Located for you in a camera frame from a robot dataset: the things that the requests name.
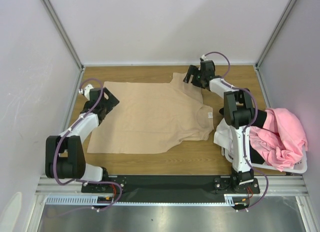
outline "beige t-shirt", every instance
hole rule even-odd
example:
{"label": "beige t-shirt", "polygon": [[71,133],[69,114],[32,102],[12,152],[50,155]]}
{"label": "beige t-shirt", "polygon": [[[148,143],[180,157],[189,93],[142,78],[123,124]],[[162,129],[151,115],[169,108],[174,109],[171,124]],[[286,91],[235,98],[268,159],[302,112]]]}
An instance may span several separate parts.
{"label": "beige t-shirt", "polygon": [[120,103],[92,132],[87,152],[156,154],[184,140],[207,140],[213,109],[183,77],[174,73],[171,83],[105,82]]}

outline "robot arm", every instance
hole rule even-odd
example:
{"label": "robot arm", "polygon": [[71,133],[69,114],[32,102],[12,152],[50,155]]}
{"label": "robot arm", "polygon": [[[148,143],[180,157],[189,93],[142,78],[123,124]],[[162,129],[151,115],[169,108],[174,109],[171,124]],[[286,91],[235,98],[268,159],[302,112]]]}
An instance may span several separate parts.
{"label": "robot arm", "polygon": [[[231,128],[232,142],[234,150],[234,158],[232,163],[231,177],[234,181],[234,186],[253,182],[254,173],[251,167],[245,160],[245,150],[247,151],[246,158],[250,159],[250,127],[245,127],[251,122],[254,117],[254,109],[251,97],[238,89],[230,88],[223,83],[223,78],[215,75],[215,65],[213,61],[200,60],[200,67],[191,65],[187,75],[183,80],[188,83],[191,75],[191,83],[194,86],[208,89],[209,91],[218,94],[224,101],[224,118],[227,125]],[[243,108],[237,108],[237,104],[243,104]]]}
{"label": "robot arm", "polygon": [[[81,93],[88,99],[81,111],[79,119],[83,119],[86,112],[96,103],[101,89],[93,88],[87,85]],[[97,106],[86,115],[86,117],[77,125],[63,141],[59,149],[56,170],[58,178],[73,178],[86,181],[103,181],[108,177],[107,170],[103,167],[97,167],[86,163],[82,143],[88,135],[98,127],[105,116],[119,103],[118,99],[107,89],[103,88],[102,96]],[[47,177],[53,178],[53,161],[57,144],[69,129],[58,136],[49,136],[45,144],[45,172]]]}

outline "wooden surface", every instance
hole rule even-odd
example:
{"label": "wooden surface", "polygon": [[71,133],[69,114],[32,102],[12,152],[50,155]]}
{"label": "wooden surface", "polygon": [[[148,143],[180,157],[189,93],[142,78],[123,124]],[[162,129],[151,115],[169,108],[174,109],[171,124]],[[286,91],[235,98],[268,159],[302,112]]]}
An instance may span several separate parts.
{"label": "wooden surface", "polygon": [[[222,75],[227,66],[217,66],[216,74]],[[174,72],[185,73],[188,66],[139,66],[139,67],[88,67],[83,80],[97,78],[104,81],[133,83],[169,83]],[[249,88],[256,97],[258,108],[266,107],[253,66],[232,66],[226,80],[231,84]],[[94,87],[98,83],[90,82]],[[219,109],[223,99],[202,90],[203,103],[213,107],[213,122],[216,127],[222,120]],[[73,123],[83,109],[85,97],[78,96],[72,113]],[[88,154],[89,139],[83,143],[86,162],[107,168],[109,174],[230,174],[231,163],[222,155],[221,148],[213,143],[214,131],[207,141],[184,141],[161,154]],[[267,174],[281,174],[264,170]]]}

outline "white laundry basket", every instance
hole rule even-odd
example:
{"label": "white laundry basket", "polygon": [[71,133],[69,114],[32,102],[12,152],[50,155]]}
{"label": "white laundry basket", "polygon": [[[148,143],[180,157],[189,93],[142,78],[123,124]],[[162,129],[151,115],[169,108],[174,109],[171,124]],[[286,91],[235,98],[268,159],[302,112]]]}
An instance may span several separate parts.
{"label": "white laundry basket", "polygon": [[[307,166],[306,149],[305,149],[304,146],[302,147],[302,152],[304,154],[302,159],[298,163],[296,163],[293,168],[285,168],[283,170],[284,172],[299,173],[299,174],[302,174],[302,173],[306,172],[308,166]],[[229,151],[227,149],[221,148],[221,153],[222,153],[223,156],[225,156],[225,158],[230,163],[233,162],[234,159],[229,155]],[[277,170],[275,167],[267,165],[266,162],[264,164],[252,163],[252,166],[256,167],[256,168],[265,168],[265,169]]]}

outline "metal floor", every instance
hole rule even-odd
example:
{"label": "metal floor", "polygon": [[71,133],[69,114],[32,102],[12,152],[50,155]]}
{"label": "metal floor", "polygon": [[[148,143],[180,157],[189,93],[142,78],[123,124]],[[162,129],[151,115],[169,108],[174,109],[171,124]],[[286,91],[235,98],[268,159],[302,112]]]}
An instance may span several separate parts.
{"label": "metal floor", "polygon": [[114,206],[97,213],[90,209],[48,218],[75,208],[46,205],[38,232],[198,232],[198,231],[306,231],[297,200],[266,197],[249,212],[214,206]]}

